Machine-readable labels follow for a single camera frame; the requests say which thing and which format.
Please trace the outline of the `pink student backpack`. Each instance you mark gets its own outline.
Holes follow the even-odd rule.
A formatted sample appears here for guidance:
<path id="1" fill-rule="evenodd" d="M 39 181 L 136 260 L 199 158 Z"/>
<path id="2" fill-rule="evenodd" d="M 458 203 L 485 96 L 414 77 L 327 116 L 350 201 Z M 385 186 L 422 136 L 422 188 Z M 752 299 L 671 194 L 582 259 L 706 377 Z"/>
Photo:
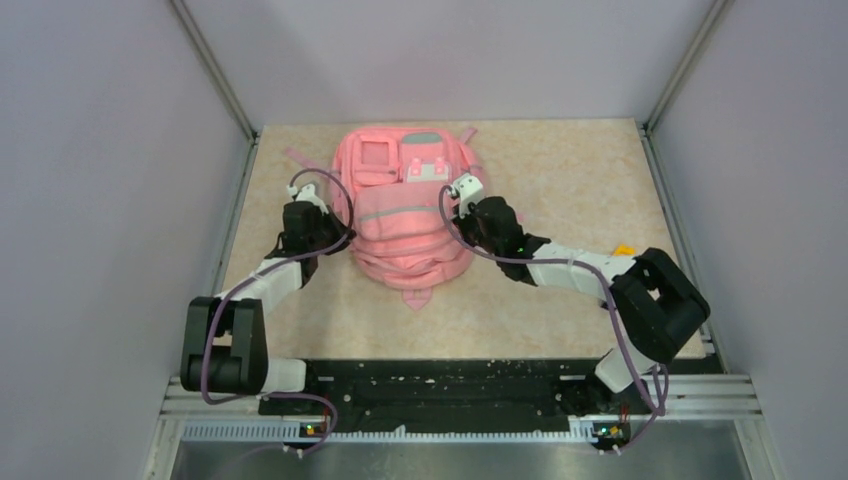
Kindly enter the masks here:
<path id="1" fill-rule="evenodd" d="M 440 189 L 466 173 L 487 180 L 469 142 L 440 128 L 363 127 L 348 133 L 330 167 L 332 207 L 356 233 L 351 254 L 371 279 L 398 290 L 413 310 L 433 287 L 462 275 L 473 255 L 448 232 Z"/>

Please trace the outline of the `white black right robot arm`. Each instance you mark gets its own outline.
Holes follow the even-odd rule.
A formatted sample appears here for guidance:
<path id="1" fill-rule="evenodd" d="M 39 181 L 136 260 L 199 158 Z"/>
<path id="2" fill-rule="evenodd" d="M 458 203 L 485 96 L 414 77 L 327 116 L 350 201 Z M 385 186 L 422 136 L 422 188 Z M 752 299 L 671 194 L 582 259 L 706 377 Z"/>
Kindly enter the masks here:
<path id="1" fill-rule="evenodd" d="M 450 234 L 507 278 L 604 304 L 616 344 L 585 381 L 587 400 L 600 412 L 614 411 L 630 386 L 643 393 L 642 375 L 669 365 L 711 314 L 708 301 L 662 249 L 603 255 L 567 248 L 525 232 L 500 196 L 450 198 L 455 204 L 443 215 L 452 224 Z"/>

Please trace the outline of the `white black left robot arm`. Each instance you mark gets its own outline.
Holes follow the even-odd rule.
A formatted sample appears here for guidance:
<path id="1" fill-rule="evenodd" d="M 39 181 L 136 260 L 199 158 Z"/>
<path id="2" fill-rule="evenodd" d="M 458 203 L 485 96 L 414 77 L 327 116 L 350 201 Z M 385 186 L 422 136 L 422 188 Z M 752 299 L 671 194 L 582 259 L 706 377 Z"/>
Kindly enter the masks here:
<path id="1" fill-rule="evenodd" d="M 297 413 L 319 404 L 320 386 L 303 360 L 269 353 L 265 317 L 305 287 L 318 258 L 344 250 L 354 233 L 326 207 L 305 200 L 286 204 L 274 249 L 245 279 L 187 307 L 179 377 L 187 391 L 240 396 L 282 393 Z"/>

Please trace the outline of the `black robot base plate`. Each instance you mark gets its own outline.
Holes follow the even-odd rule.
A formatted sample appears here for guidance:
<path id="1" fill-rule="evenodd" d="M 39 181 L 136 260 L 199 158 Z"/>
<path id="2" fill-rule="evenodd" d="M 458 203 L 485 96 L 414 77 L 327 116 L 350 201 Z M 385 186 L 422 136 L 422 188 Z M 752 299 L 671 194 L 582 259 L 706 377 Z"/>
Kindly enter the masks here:
<path id="1" fill-rule="evenodd" d="M 336 432 L 523 433 L 569 428 L 569 416 L 646 414 L 635 387 L 589 397 L 589 359 L 310 360 L 305 391 L 339 413 Z"/>

